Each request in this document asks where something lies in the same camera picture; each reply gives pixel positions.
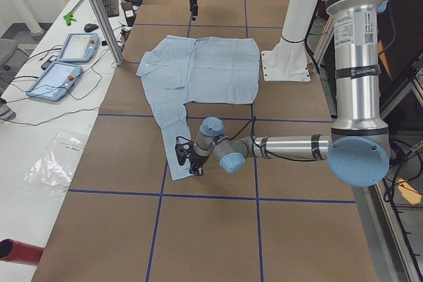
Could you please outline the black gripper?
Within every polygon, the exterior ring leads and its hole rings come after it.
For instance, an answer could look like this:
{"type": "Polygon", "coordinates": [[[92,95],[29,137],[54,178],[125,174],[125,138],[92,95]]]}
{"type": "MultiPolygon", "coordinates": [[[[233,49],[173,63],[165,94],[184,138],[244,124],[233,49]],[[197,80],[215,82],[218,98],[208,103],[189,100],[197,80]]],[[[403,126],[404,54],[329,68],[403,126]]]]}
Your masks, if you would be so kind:
{"type": "Polygon", "coordinates": [[[198,0],[189,0],[190,2],[190,12],[192,13],[192,20],[196,20],[198,17],[198,0]]]}
{"type": "Polygon", "coordinates": [[[196,176],[203,176],[203,165],[207,162],[207,156],[198,155],[197,153],[191,153],[189,156],[190,161],[190,173],[196,176]]]}

